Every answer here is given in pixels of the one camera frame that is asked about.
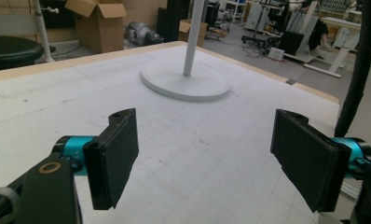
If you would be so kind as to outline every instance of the box flap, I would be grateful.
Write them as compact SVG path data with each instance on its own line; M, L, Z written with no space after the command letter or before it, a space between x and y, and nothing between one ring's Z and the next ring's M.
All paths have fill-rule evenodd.
M93 0L67 0L65 7L82 16L89 17L97 2Z
M127 11L122 4L99 4L98 8L101 10L104 18L121 18L127 16Z
M191 28L191 23L188 23L186 21L180 21L180 25L179 25L180 32L187 33L189 31L189 28Z

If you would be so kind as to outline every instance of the black stool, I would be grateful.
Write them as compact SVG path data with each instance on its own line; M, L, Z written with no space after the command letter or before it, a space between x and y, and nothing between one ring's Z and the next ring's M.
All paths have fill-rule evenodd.
M0 70L32 65L43 54L43 47L33 40L0 35Z

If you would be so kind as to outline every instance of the small cardboard box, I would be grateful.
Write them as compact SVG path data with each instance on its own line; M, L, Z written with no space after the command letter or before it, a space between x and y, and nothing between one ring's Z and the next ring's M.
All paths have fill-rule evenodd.
M127 12L121 1L67 0L65 7L75 13L81 46L95 53L124 49L122 18Z
M199 33L198 33L198 42L197 46L203 48L203 43L205 42L206 30L208 24L202 22L200 24ZM188 42L189 31L191 29L191 20L181 20L179 26L179 37L178 40Z

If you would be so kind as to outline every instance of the white desk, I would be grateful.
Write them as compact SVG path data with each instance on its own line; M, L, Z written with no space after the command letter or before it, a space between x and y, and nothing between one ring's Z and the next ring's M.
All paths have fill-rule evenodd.
M360 29L361 29L361 24L360 23L355 23L355 22L350 22L350 21L344 21L336 18L322 18L322 21L327 24L335 25L335 26L340 26L340 27L346 27L349 28L349 36L343 46L340 48L339 53L337 54L336 58L332 62L330 68L328 70L324 70L322 68L310 65L305 63L305 66L307 68L326 73L327 75L333 76L333 77L340 77L339 74L337 74L337 69L340 66L340 64L343 62L343 59L346 58L346 56L349 53L350 47L355 45L360 38Z
M116 210L93 211L86 177L76 186L85 223L315 223L270 154L276 108L332 135L333 97L198 49L231 93L210 103L148 89L141 67L184 58L183 42L0 72L0 187L43 160L64 135L97 135L107 116L135 107L140 154Z

